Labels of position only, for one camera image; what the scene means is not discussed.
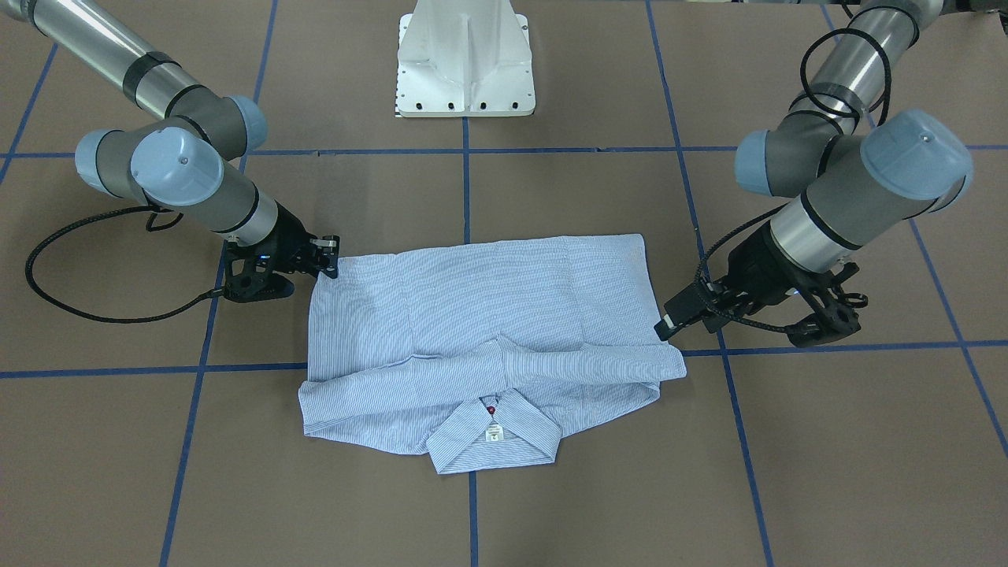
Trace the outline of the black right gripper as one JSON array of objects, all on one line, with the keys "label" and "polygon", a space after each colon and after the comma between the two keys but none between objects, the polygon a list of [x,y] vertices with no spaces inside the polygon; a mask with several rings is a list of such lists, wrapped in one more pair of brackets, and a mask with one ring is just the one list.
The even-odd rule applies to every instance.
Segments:
[{"label": "black right gripper", "polygon": [[282,300],[293,295],[295,285],[287,274],[339,277],[337,235],[316,237],[287,208],[278,208],[274,229],[259,243],[224,249],[222,297],[238,304]]}]

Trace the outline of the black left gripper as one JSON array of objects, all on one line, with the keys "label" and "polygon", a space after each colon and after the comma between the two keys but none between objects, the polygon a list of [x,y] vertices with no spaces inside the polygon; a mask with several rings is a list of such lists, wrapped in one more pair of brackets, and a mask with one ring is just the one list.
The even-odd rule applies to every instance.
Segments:
[{"label": "black left gripper", "polygon": [[[709,279],[705,269],[710,256],[742,230],[738,227],[716,241],[701,257],[696,284],[688,284],[665,303],[665,316],[654,326],[659,340],[669,341],[698,322],[709,333],[734,323],[785,335],[799,348],[839,341],[861,330],[858,312],[869,304],[869,299],[843,289],[843,284],[859,272],[859,265],[847,263],[839,272],[800,268],[779,249],[768,222],[731,251],[724,276]],[[803,319],[771,325],[752,318],[766,306],[778,306],[793,295],[809,306],[810,313]]]}]

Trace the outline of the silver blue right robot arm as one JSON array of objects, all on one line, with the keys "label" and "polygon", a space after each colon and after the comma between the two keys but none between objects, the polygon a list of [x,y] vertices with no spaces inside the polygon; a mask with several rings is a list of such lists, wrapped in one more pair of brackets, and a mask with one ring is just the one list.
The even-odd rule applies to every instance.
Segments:
[{"label": "silver blue right robot arm", "polygon": [[150,212],[174,212],[226,244],[221,297],[286,298],[289,274],[338,276],[337,236],[309,233],[232,161],[265,143],[265,116],[251,99],[224,97],[94,1],[4,1],[29,23],[154,116],[146,127],[87,133],[75,151],[80,179]]}]

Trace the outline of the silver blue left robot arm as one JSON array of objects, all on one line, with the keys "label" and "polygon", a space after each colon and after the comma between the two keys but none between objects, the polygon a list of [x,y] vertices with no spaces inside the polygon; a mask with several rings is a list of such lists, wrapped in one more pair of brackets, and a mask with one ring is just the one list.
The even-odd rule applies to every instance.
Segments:
[{"label": "silver blue left robot arm", "polygon": [[918,109],[891,111],[894,65],[947,10],[943,1],[864,1],[816,75],[799,66],[802,93],[778,127],[738,146],[736,182],[784,204],[742,226],[727,272],[706,275],[665,304],[662,340],[701,323],[710,333],[735,323],[782,334],[796,347],[832,343],[860,330],[866,295],[845,291],[859,270],[854,252],[897,223],[950,207],[973,179],[965,144]]}]

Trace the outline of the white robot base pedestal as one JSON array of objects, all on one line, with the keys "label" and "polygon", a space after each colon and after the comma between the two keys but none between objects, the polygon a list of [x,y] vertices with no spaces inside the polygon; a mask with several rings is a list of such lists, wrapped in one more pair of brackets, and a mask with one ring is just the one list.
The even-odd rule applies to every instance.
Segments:
[{"label": "white robot base pedestal", "polygon": [[536,111],[529,22],[509,1],[419,1],[399,19],[397,61],[397,117]]}]

